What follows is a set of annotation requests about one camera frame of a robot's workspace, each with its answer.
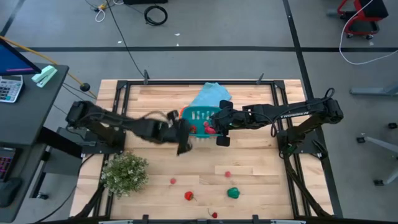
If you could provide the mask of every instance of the red chair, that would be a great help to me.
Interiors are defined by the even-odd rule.
[[[342,11],[341,8],[347,1],[343,0],[337,9],[337,13],[341,15],[340,19],[346,22],[372,0],[354,0],[355,11]],[[354,35],[365,35],[370,40],[380,30],[377,22],[387,16],[388,12],[383,0],[373,0],[372,3],[349,21],[344,32],[347,34],[347,38],[352,38]]]

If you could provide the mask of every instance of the black box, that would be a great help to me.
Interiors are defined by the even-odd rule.
[[[125,4],[162,4],[167,3],[169,0],[124,0]]]

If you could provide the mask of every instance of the cable coil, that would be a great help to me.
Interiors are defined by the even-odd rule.
[[[150,17],[148,17],[149,11],[151,11],[153,9],[158,9],[158,10],[160,10],[160,11],[162,11],[164,13],[164,19],[161,22],[155,22]],[[151,26],[160,26],[160,25],[162,25],[163,23],[165,23],[167,21],[168,17],[169,17],[169,15],[167,14],[166,9],[164,9],[163,7],[160,7],[160,6],[149,6],[147,9],[145,9],[145,12],[144,12],[145,21],[147,22],[147,24],[149,24]]]

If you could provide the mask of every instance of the teal basket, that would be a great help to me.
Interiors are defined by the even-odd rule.
[[[205,121],[210,121],[210,116],[221,111],[220,108],[215,106],[188,106],[183,109],[181,118],[187,119],[191,125],[195,125],[197,128],[196,134],[190,134],[190,136],[195,136],[196,138],[210,138],[212,136],[220,136],[220,134],[206,134]]]

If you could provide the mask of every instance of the white cable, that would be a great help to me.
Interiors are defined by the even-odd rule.
[[[104,17],[102,17],[101,20],[98,20],[98,16],[101,14],[101,12],[104,14]],[[105,16],[106,16],[105,12],[104,12],[102,9],[99,9],[97,15],[95,16],[95,22],[102,22],[102,21],[104,21]]]
[[[122,0],[122,3],[116,3],[116,1],[117,1],[117,0],[113,0],[113,3],[114,3],[114,4],[124,4],[123,0]]]
[[[341,52],[341,44],[343,43],[344,30],[346,29],[347,24],[348,24],[356,15],[358,15],[358,13],[360,13],[366,6],[368,6],[369,4],[371,4],[373,1],[374,1],[374,0],[369,1],[362,9],[360,9],[360,10],[359,10],[358,12],[356,12],[350,19],[348,19],[347,23],[344,25],[343,30],[341,31],[340,46],[338,47],[338,50],[340,51],[340,54],[341,54],[341,56],[344,58],[344,60],[346,60],[346,62],[348,62],[348,63],[350,63],[350,64],[352,64],[352,65],[364,65],[364,64],[367,64],[367,63],[370,63],[370,62],[374,62],[374,61],[377,61],[377,60],[380,60],[380,59],[389,57],[389,56],[391,56],[391,55],[393,55],[393,54],[395,54],[395,53],[398,52],[398,50],[396,50],[396,51],[394,51],[393,53],[387,54],[387,55],[385,55],[385,56],[383,56],[383,57],[375,58],[375,59],[369,60],[369,61],[367,61],[367,62],[358,62],[358,63],[350,62],[350,61],[343,55],[343,53]]]

